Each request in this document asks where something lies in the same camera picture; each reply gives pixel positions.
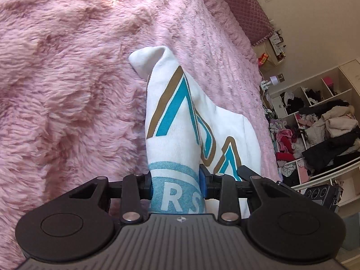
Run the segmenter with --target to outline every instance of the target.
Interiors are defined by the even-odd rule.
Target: wall socket
[[[282,73],[280,73],[279,75],[277,75],[279,82],[284,82],[285,78],[284,75]]]

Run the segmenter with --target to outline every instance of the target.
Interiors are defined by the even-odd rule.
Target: shelf
[[[339,94],[336,94],[332,97],[329,97],[328,99],[325,99],[317,104],[314,104],[312,106],[316,106],[316,105],[319,105],[319,104],[323,104],[323,103],[326,103],[328,101],[333,101],[333,100],[336,100],[336,99],[342,99],[343,101],[347,101],[348,103],[351,102],[351,92],[352,90],[351,89],[348,89],[348,90],[345,90],[343,91],[342,93],[339,93]]]
[[[354,161],[357,161],[357,160],[360,161],[360,157],[357,157],[357,158],[355,158],[355,159],[353,159],[353,160],[351,160],[351,161],[349,161],[347,163],[344,163],[344,164],[342,164],[342,165],[340,165],[340,166],[338,166],[338,167],[336,167],[334,169],[330,169],[329,171],[326,171],[326,172],[320,173],[320,174],[318,174],[316,176],[313,176],[313,177],[310,178],[310,180],[314,180],[314,179],[319,178],[320,176],[327,175],[327,174],[331,173],[332,171],[335,171],[336,169],[340,169],[340,168],[342,168],[342,167],[344,167],[344,166],[346,166],[346,165],[348,165],[350,163],[353,163]]]
[[[334,91],[337,93],[342,93],[350,88],[352,88],[351,83],[348,79],[344,78],[344,73],[341,69],[343,66],[340,66],[336,69],[327,71],[321,75],[321,78],[330,77],[334,83]]]
[[[357,60],[353,60],[351,62],[348,62],[342,66],[339,67],[341,71],[341,77],[345,77],[348,80],[344,80],[344,82],[349,82],[351,86],[348,86],[348,88],[351,88],[352,86],[356,90],[360,90],[360,63]]]
[[[287,115],[287,116],[285,116],[285,117],[279,118],[279,120],[284,120],[284,119],[287,118],[287,117],[295,116],[295,114],[297,114],[298,112],[299,112],[299,111],[293,112],[292,114],[289,114],[289,115]]]
[[[304,87],[301,87],[301,90],[304,93],[304,96],[306,98],[306,101],[309,103],[309,106],[312,106],[313,104],[310,102],[310,100],[309,100],[309,98],[308,98],[308,96],[307,96],[307,94],[306,94],[306,92],[304,90]]]
[[[326,85],[323,78],[321,78],[321,82],[322,82],[322,86],[323,86],[324,97],[326,96],[325,99],[329,99],[329,98],[333,97],[334,95],[332,94],[330,88]]]
[[[360,160],[358,160],[357,162],[355,162],[355,163],[351,164],[350,166],[346,167],[349,163],[345,163],[344,165],[341,166],[341,167],[345,167],[344,169],[338,170],[339,167],[337,167],[335,169],[330,170],[330,172],[334,171],[333,173],[328,173],[327,172],[328,174],[326,174],[325,176],[322,176],[320,178],[316,178],[314,180],[310,180],[309,182],[306,182],[306,183],[301,184],[301,185],[294,186],[292,188],[294,190],[298,191],[298,190],[306,189],[306,188],[309,188],[309,187],[317,186],[317,185],[320,185],[321,183],[329,181],[330,179],[334,179],[334,178],[337,178],[337,177],[339,177],[341,175],[344,175],[344,174],[346,174],[346,173],[348,173],[348,172],[352,171],[353,169],[360,166]]]
[[[256,53],[256,57],[259,58],[263,53],[267,54],[269,56],[268,60],[265,62],[265,64],[261,67],[262,72],[270,71],[271,69],[275,68],[276,66],[280,65],[284,58],[278,61],[276,58],[275,52],[271,46],[271,43],[268,39],[266,39],[264,42],[252,46],[253,50]]]
[[[298,160],[302,160],[302,159],[305,159],[305,158],[304,158],[304,157],[302,157],[302,158],[298,158],[298,159],[295,159],[295,160],[289,161],[289,162],[287,162],[285,165],[287,166],[288,164],[295,163],[295,162],[297,162]]]
[[[341,218],[352,216],[360,211],[360,198],[338,207],[337,214]]]
[[[299,166],[299,164],[298,164],[298,162],[299,162],[300,160],[304,160],[304,158],[299,158],[299,159],[296,160],[296,169],[297,169],[297,173],[298,173],[298,175],[299,175],[300,184],[305,184],[305,183],[303,183],[302,180],[301,180],[300,166]]]
[[[298,121],[298,119],[297,119],[297,117],[296,117],[296,113],[294,114],[294,116],[295,116],[295,120],[296,120],[297,126],[298,126],[298,128],[300,129],[301,127],[300,127],[299,121]],[[303,133],[301,133],[301,138],[302,138],[302,141],[304,142],[305,149],[307,149],[306,141],[305,141],[305,137],[304,137],[304,134],[303,134]]]
[[[360,248],[356,248],[352,251],[346,251],[345,253],[336,256],[336,260],[341,264],[348,264],[349,262],[353,261],[354,259],[360,256]]]
[[[351,198],[351,199],[348,199],[348,200],[345,200],[345,201],[340,201],[339,203],[338,203],[338,206],[345,206],[345,205],[347,205],[347,204],[349,204],[349,203],[351,203],[351,202],[354,202],[354,201],[356,201],[356,200],[359,200],[360,199],[360,195],[357,195],[357,196],[355,196],[354,198]]]
[[[302,101],[304,102],[304,106],[310,106],[310,102],[309,102],[305,92],[302,90],[301,87],[296,88],[295,90],[292,91],[292,93],[294,94],[294,97],[302,99]],[[284,104],[283,104],[283,107],[284,107],[284,110],[285,110],[285,113],[287,114],[287,116],[295,115],[296,113],[299,112],[299,111],[296,111],[296,112],[293,112],[291,114],[288,114],[288,111],[286,110],[286,107],[284,106]]]

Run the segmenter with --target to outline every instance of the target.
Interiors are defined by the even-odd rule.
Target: logo
[[[227,137],[221,150],[223,155],[220,157],[214,168],[214,174],[217,175],[218,173],[225,173],[226,169],[230,165],[235,180],[241,181],[236,171],[237,168],[241,166],[241,160],[236,147],[235,139],[231,136]]]
[[[216,151],[216,141],[210,126],[200,116],[199,112],[195,109],[196,118],[199,123],[199,129],[205,132],[205,142],[201,143],[201,159],[205,166],[209,167],[214,159]]]
[[[187,219],[186,219],[184,216],[181,216],[181,217],[178,217],[176,220],[177,220],[178,222],[180,222],[180,223],[183,223],[183,222],[185,222]]]
[[[197,117],[194,103],[191,99],[188,80],[179,66],[171,77],[164,93],[161,95],[156,110],[150,121],[146,139],[155,136],[167,135],[172,122],[180,108],[181,103],[186,100],[189,108],[191,124],[194,129],[196,143],[200,145]]]

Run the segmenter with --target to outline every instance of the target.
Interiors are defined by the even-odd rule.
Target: bed
[[[87,180],[146,172],[145,89],[128,62],[166,45],[218,106],[245,115],[278,179],[257,59],[224,0],[0,0],[0,266],[27,211]]]

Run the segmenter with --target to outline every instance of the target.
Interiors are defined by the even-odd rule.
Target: metal rivet
[[[234,212],[225,212],[221,215],[221,219],[225,221],[236,221],[239,219],[239,215]]]
[[[140,218],[140,214],[136,212],[126,212],[122,215],[122,218],[124,218],[126,221],[135,221]]]

